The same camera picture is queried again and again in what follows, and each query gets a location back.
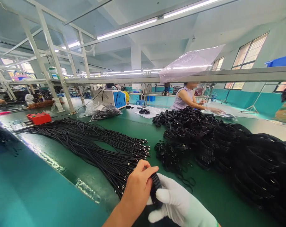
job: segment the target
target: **woman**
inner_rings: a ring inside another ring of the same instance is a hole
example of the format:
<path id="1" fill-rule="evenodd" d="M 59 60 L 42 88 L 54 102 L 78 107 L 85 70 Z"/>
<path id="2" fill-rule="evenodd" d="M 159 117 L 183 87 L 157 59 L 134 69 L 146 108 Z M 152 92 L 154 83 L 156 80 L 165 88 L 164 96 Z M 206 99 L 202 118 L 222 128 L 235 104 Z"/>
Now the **woman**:
<path id="1" fill-rule="evenodd" d="M 185 84 L 185 87 L 178 90 L 178 92 L 176 93 L 175 102 L 172 105 L 171 109 L 179 110 L 186 108 L 186 106 L 190 106 L 200 110 L 209 110 L 211 112 L 223 112 L 213 107 L 204 107 L 203 104 L 206 102 L 205 100 L 202 100 L 201 102 L 197 103 L 193 91 L 193 89 L 196 88 L 197 86 L 198 83 L 187 83 Z"/>

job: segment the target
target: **blue plastic crate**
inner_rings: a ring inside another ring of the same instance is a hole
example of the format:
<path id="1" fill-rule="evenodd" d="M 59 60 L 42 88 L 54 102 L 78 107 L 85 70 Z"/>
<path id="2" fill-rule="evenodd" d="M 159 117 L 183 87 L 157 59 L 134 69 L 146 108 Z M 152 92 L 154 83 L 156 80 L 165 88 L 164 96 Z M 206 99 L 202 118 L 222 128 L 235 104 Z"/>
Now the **blue plastic crate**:
<path id="1" fill-rule="evenodd" d="M 286 66 L 286 56 L 265 63 L 267 67 Z"/>
<path id="2" fill-rule="evenodd" d="M 151 102 L 156 100 L 155 96 L 147 96 L 147 101 L 149 101 L 149 97 Z"/>

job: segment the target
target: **white glove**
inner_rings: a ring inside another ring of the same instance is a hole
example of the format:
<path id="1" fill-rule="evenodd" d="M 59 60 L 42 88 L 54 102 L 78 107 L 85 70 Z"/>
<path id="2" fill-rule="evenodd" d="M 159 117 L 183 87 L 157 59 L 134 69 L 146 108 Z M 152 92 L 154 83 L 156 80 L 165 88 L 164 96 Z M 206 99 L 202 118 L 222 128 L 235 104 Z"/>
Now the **white glove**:
<path id="1" fill-rule="evenodd" d="M 162 184 L 158 189 L 156 197 L 163 203 L 159 210 L 152 211 L 148 220 L 155 223 L 168 216 L 174 223 L 181 227 L 217 227 L 219 226 L 215 217 L 190 194 L 185 188 L 173 179 L 157 173 Z"/>

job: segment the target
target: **long table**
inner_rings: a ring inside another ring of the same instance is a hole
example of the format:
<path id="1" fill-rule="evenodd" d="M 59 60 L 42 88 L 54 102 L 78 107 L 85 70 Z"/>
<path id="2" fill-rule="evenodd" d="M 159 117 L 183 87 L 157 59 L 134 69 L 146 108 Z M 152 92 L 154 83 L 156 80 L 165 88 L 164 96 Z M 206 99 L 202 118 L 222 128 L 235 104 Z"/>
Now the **long table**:
<path id="1" fill-rule="evenodd" d="M 72 98 L 75 109 L 81 107 L 81 100 Z M 34 112 L 49 112 L 50 108 L 40 108 L 39 110 L 26 110 L 0 116 L 0 126 L 10 131 L 10 126 L 26 121 L 26 114 Z M 83 113 L 85 107 L 78 110 L 75 115 L 56 117 L 55 119 L 71 117 L 88 122 L 90 117 L 77 118 L 79 113 Z M 180 184 L 173 173 L 165 172 L 162 164 L 156 159 L 154 146 L 163 139 L 165 128 L 156 128 L 152 124 L 152 119 L 144 118 L 135 112 L 138 109 L 121 109 L 122 113 L 110 119 L 98 121 L 98 124 L 106 129 L 115 130 L 131 137 L 142 138 L 148 141 L 150 155 L 147 160 L 152 166 L 159 166 L 159 173 L 173 178 Z M 69 111 L 61 113 L 51 113 L 52 116 L 67 114 Z M 268 133 L 282 140 L 286 140 L 286 127 L 267 120 L 238 118 L 238 123 L 244 125 L 253 133 Z M 99 169 L 86 163 L 81 158 L 74 155 L 60 143 L 42 135 L 18 133 L 12 134 L 22 141 L 31 151 L 36 153 L 46 163 L 52 166 L 62 176 L 74 184 L 85 193 L 91 200 L 102 206 L 108 213 L 112 211 L 119 202 L 118 196 L 106 180 Z M 217 218 L 223 227 L 259 227 L 259 226 L 280 226 L 268 213 L 257 210 L 243 201 L 233 190 L 230 181 L 223 175 L 212 170 L 205 171 L 194 164 L 188 167 L 186 176 L 191 176 L 196 180 L 193 195 Z"/>

